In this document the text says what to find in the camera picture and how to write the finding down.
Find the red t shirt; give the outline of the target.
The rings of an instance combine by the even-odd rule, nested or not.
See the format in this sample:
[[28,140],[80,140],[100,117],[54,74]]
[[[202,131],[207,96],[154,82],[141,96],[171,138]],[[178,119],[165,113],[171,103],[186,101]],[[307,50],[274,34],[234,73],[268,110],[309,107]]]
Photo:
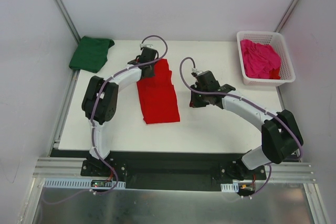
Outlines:
[[172,84],[172,71],[166,59],[154,66],[154,76],[137,82],[143,120],[146,124],[180,121],[177,97]]

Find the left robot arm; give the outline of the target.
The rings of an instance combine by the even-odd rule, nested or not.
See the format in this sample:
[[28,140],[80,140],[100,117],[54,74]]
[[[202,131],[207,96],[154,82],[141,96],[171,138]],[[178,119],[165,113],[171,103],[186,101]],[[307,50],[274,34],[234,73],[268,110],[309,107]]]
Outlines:
[[91,77],[81,108],[90,125],[89,154],[96,159],[92,168],[99,176],[105,176],[111,171],[111,163],[106,160],[110,148],[103,135],[106,125],[116,113],[119,92],[141,79],[153,77],[154,66],[158,59],[157,50],[144,46],[141,48],[141,54],[129,61],[124,69],[106,79],[99,76]]

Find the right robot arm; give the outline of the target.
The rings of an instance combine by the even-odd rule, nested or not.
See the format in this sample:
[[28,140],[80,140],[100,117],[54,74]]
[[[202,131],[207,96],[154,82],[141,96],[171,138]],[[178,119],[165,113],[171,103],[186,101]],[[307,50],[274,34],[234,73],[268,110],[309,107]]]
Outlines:
[[221,86],[211,71],[192,70],[195,84],[190,86],[190,107],[214,105],[240,116],[261,132],[261,145],[245,153],[225,168],[232,179],[244,180],[266,164],[280,164],[300,151],[303,138],[294,115],[288,111],[269,111],[246,99],[233,86]]

